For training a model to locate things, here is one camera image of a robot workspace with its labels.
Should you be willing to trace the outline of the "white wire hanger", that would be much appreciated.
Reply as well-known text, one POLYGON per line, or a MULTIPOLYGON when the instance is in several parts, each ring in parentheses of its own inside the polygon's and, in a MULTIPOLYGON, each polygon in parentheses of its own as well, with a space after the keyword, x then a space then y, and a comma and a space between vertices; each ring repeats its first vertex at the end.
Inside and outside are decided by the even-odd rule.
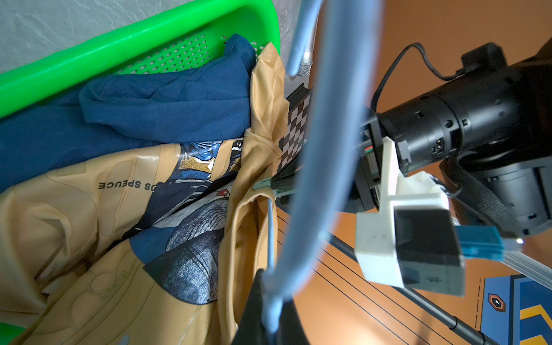
POLYGON ((324 13, 319 65, 310 103, 303 167, 283 251, 263 276, 262 325, 276 334, 283 304, 307 283, 325 234, 349 194, 355 149, 379 51, 382 1, 303 1, 287 60, 296 76, 319 13, 324 13))

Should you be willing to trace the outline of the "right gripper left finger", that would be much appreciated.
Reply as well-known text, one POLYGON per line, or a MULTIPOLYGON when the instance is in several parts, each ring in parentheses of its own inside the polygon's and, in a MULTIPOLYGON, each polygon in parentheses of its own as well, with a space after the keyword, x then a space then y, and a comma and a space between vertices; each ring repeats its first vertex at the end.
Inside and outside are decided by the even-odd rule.
POLYGON ((256 272, 244 313, 231 345, 269 344, 266 331, 261 323, 263 308, 262 276, 264 273, 263 269, 256 272))

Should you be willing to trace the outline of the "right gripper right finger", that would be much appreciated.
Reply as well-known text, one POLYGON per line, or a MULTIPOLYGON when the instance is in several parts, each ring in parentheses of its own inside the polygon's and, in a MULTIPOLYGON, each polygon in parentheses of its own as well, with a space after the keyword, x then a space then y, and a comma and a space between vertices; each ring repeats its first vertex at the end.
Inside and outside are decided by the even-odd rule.
POLYGON ((280 344, 309 345, 293 300, 283 304, 280 315, 280 344))

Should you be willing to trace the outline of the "navy blue t-shirt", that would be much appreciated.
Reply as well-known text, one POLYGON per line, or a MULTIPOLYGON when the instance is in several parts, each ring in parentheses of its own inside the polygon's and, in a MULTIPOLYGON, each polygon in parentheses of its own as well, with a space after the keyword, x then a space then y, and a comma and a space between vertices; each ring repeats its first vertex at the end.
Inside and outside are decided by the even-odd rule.
POLYGON ((241 137, 250 126, 253 46, 175 73, 105 76, 1 121, 1 188, 103 155, 241 137))

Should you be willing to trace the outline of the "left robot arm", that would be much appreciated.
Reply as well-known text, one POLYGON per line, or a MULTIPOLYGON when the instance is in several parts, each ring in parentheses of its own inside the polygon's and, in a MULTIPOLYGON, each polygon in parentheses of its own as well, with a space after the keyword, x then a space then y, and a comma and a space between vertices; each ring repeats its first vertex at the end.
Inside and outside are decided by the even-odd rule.
POLYGON ((389 138, 403 175, 440 165, 462 224, 489 224, 507 238, 551 228, 551 44, 508 65, 502 48, 487 43, 461 62, 438 88, 382 113, 378 86, 344 212, 379 207, 389 138))

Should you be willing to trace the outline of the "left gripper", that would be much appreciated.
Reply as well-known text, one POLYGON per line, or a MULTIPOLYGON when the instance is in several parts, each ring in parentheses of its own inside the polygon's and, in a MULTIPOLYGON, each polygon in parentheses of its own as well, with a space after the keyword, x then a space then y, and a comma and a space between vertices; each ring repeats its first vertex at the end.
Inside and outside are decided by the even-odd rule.
MULTIPOLYGON (((382 178, 382 130, 377 114, 367 109, 360 127, 361 142, 357 145, 357 161, 354 182, 344 211, 350 214, 376 210, 380 207, 380 184, 382 178)), ((270 189, 276 198, 296 192, 296 173, 300 158, 293 158, 280 172, 270 179, 270 189)))

